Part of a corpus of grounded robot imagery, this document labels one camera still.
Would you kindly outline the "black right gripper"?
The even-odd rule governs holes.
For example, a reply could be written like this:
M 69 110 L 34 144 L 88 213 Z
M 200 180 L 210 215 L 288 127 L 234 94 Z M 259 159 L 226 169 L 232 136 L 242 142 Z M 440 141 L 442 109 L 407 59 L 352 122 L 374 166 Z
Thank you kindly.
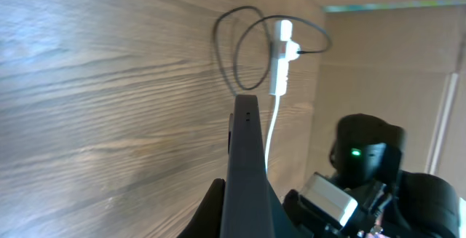
M 391 186 L 374 179 L 356 186 L 344 179 L 328 180 L 356 199 L 358 207 L 346 226 L 338 229 L 302 196 L 303 191 L 289 191 L 283 200 L 283 209 L 304 237 L 376 237 L 383 233 L 379 219 L 393 201 Z

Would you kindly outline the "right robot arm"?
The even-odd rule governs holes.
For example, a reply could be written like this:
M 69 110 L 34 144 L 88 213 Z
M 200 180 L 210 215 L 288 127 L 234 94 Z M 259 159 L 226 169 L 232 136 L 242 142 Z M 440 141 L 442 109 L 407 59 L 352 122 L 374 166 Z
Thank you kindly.
M 401 168 L 405 130 L 375 116 L 351 114 L 336 126 L 328 156 L 335 169 L 315 172 L 283 209 L 304 237 L 459 237 L 454 187 Z

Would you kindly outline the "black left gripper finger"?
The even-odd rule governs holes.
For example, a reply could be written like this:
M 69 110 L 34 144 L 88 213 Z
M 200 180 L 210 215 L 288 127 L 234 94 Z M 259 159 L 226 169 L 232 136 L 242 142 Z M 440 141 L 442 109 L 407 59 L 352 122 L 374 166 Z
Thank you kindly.
M 219 238 L 224 203 L 224 179 L 216 178 L 178 238 Z

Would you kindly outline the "blue Galaxy smartphone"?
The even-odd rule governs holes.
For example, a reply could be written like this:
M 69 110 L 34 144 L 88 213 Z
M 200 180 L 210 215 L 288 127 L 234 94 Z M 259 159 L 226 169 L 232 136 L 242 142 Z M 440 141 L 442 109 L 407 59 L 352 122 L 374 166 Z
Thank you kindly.
M 238 95 L 230 121 L 221 237 L 300 237 L 265 169 L 258 99 Z

